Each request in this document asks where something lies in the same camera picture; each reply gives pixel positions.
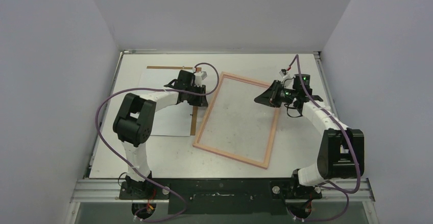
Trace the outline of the light wooden picture frame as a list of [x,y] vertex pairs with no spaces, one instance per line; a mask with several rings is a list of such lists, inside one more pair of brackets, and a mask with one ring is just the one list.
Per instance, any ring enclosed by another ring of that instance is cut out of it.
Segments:
[[221,73],[193,147],[267,169],[280,111],[254,99],[269,86],[267,82]]

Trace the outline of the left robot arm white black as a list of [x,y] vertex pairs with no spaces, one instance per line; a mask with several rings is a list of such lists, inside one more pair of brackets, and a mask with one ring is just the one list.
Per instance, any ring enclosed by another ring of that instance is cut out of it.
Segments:
[[206,86],[202,83],[206,77],[206,72],[195,68],[192,71],[180,70],[177,78],[161,89],[143,95],[125,95],[115,117],[113,131],[122,142],[126,159],[130,162],[125,177],[127,188],[138,198],[147,198],[152,193],[146,141],[151,135],[156,112],[183,102],[207,107]]

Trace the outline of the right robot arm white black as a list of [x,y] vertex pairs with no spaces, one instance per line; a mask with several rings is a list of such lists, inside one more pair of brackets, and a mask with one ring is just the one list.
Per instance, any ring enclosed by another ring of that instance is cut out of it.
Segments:
[[333,179],[356,179],[353,189],[334,187],[343,193],[354,194],[359,190],[364,173],[364,134],[339,121],[323,99],[312,93],[310,75],[296,74],[292,88],[286,88],[284,81],[274,80],[254,102],[272,108],[295,109],[322,137],[316,162],[294,171],[295,180],[288,187],[293,197],[301,198],[309,187],[329,184]]

